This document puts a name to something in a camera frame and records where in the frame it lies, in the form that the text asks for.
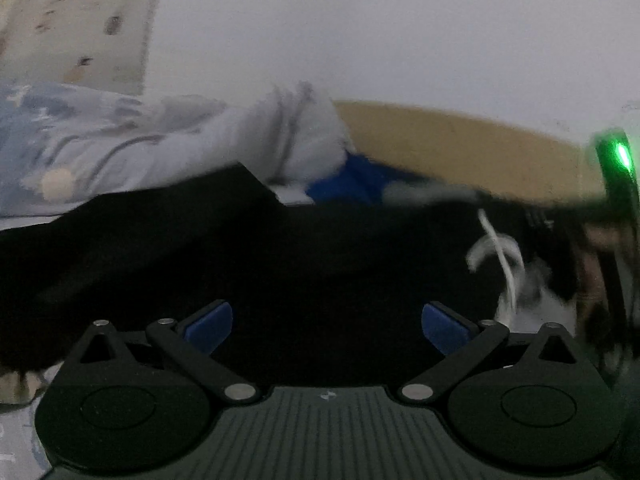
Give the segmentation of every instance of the ribbed gray panel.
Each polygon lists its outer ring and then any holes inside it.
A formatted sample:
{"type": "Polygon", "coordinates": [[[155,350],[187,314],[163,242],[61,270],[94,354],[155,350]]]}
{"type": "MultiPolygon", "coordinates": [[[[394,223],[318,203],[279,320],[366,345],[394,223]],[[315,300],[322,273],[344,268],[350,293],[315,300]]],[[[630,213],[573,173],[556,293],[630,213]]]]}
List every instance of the ribbed gray panel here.
{"type": "MultiPolygon", "coordinates": [[[[55,471],[48,480],[79,480],[55,471]]],[[[226,410],[193,453],[136,480],[498,480],[504,473],[460,450],[436,415],[402,406],[384,388],[276,388],[226,410]]],[[[606,480],[601,468],[567,480],[606,480]]]]}

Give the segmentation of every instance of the brown object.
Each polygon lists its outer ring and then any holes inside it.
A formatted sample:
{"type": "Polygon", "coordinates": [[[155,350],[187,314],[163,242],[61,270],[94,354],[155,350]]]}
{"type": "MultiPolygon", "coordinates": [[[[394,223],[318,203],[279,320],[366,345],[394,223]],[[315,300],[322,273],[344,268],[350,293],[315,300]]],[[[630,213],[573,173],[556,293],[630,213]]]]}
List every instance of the brown object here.
{"type": "Polygon", "coordinates": [[[562,202],[604,195],[581,147],[488,120],[382,103],[337,102],[361,152],[497,196],[562,202]]]}

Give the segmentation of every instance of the black fabric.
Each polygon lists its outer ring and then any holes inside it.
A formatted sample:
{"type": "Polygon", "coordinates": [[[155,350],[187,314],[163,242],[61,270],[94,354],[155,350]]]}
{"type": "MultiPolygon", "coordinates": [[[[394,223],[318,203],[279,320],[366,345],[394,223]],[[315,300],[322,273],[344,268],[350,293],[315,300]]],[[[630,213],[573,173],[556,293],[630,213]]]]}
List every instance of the black fabric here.
{"type": "MultiPolygon", "coordinates": [[[[530,258],[522,208],[483,206],[530,258]]],[[[477,274],[465,262],[484,235],[477,212],[284,207],[243,168],[102,196],[0,234],[0,363],[44,368],[92,320],[141,330],[226,299],[234,330],[215,357],[260,386],[395,387],[440,359],[420,329],[425,302],[494,315],[497,259],[477,274]]]]}

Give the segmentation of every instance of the triangular cutout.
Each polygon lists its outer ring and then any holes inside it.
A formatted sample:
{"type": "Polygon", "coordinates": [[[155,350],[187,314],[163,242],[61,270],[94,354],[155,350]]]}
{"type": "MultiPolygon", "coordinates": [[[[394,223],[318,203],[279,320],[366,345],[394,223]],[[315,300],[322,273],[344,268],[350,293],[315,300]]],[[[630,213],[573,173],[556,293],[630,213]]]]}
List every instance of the triangular cutout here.
{"type": "Polygon", "coordinates": [[[97,363],[100,361],[110,361],[114,358],[113,352],[107,336],[104,334],[97,334],[91,339],[89,346],[84,352],[80,362],[82,364],[97,363]]]}
{"type": "Polygon", "coordinates": [[[575,364],[574,356],[569,352],[562,338],[557,335],[553,335],[546,340],[545,347],[540,352],[540,359],[570,365],[575,364]]]}

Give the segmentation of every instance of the silver screw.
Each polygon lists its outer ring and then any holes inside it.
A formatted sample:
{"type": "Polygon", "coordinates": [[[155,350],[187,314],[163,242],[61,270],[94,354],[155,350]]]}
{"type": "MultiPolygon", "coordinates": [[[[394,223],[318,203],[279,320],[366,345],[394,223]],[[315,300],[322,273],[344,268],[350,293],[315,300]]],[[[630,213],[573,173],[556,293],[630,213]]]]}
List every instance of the silver screw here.
{"type": "Polygon", "coordinates": [[[225,395],[231,400],[247,400],[255,395],[255,388],[250,384],[232,384],[225,388],[225,395]]]}
{"type": "Polygon", "coordinates": [[[402,394],[411,400],[426,400],[433,395],[433,389],[426,384],[408,384],[402,388],[402,394]]]}

